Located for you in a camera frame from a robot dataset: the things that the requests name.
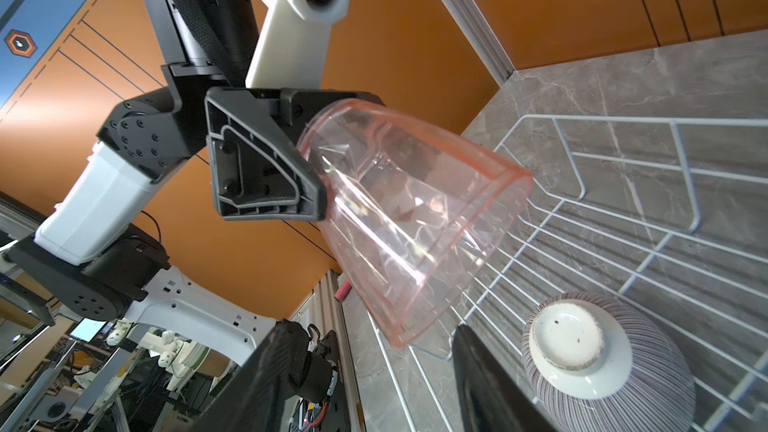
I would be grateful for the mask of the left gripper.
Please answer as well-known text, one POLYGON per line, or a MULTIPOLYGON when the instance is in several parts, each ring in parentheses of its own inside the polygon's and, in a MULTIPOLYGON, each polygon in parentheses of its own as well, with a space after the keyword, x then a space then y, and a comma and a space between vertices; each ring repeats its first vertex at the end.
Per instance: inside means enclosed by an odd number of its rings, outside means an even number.
POLYGON ((297 143, 307 125, 331 104, 369 92, 214 87, 205 96, 207 146, 214 206, 227 221, 326 218, 323 180, 297 143))

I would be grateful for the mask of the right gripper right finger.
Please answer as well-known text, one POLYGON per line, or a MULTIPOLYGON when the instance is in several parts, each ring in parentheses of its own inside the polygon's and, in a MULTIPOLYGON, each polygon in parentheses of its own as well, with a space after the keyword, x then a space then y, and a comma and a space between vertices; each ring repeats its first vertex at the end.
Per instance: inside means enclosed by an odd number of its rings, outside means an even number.
POLYGON ((456 328, 451 346, 461 417, 466 431, 552 431, 479 336, 456 328))

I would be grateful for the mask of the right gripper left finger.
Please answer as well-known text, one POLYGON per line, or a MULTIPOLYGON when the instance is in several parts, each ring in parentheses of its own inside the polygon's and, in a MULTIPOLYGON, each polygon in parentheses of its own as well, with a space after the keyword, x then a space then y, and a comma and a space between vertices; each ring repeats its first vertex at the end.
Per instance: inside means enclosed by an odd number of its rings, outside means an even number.
POLYGON ((299 323, 277 322, 191 430, 278 431, 285 402, 306 377, 308 346, 309 335, 299 323))

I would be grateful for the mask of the pink plastic cup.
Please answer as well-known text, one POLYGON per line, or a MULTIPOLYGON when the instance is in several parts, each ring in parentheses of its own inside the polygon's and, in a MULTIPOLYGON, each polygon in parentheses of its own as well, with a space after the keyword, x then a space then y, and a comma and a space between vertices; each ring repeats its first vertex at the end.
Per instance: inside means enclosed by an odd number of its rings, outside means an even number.
POLYGON ((532 173, 515 162, 361 99, 326 107, 298 148, 327 190, 320 230, 397 348, 470 285, 533 188, 532 173))

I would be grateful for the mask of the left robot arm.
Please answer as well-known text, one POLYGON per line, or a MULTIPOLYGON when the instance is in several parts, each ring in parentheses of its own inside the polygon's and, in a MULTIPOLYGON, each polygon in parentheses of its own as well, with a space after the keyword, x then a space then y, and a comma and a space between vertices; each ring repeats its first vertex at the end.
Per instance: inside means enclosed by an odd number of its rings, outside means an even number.
POLYGON ((350 0, 144 0, 164 57, 164 87, 117 105, 66 198, 10 258, 95 321, 176 332, 245 363, 272 329, 199 289, 133 221, 202 149, 230 221, 329 216, 331 188, 298 147, 345 91, 319 86, 331 28, 350 0))

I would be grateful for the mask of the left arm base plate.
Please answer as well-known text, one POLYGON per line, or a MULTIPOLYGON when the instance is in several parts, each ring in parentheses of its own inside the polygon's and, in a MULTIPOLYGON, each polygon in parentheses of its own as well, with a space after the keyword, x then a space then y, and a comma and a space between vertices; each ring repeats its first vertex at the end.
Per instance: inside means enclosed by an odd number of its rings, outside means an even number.
POLYGON ((289 431, 341 431, 353 430, 350 406, 346 392, 338 334, 330 331, 324 336, 310 323, 306 329, 308 345, 303 369, 297 386, 298 398, 289 422, 289 431))

